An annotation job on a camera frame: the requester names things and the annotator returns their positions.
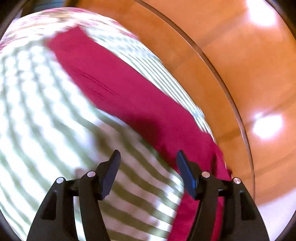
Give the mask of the orange wooden wardrobe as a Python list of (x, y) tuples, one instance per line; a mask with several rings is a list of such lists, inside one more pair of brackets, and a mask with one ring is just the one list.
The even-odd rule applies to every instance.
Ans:
[(258, 204), (295, 190), (295, 38), (265, 1), (79, 1), (158, 56)]

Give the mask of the red cloth garment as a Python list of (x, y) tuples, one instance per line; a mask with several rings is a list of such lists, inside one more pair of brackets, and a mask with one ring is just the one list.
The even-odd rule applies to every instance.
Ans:
[(57, 34), (48, 47), (97, 108), (139, 133), (173, 169), (183, 150), (203, 171), (230, 179), (222, 151), (193, 116), (79, 27)]

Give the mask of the green white checked bedspread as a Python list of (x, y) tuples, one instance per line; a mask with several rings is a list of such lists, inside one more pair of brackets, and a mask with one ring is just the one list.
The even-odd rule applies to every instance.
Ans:
[(1, 40), (1, 212), (25, 240), (57, 178), (78, 178), (117, 149), (119, 171), (99, 204), (110, 238), (166, 240), (184, 193), (182, 179), (127, 124), (97, 109), (45, 46), (48, 37), (76, 26), (188, 110), (203, 132), (211, 132), (161, 60), (117, 21), (76, 8), (24, 16)]

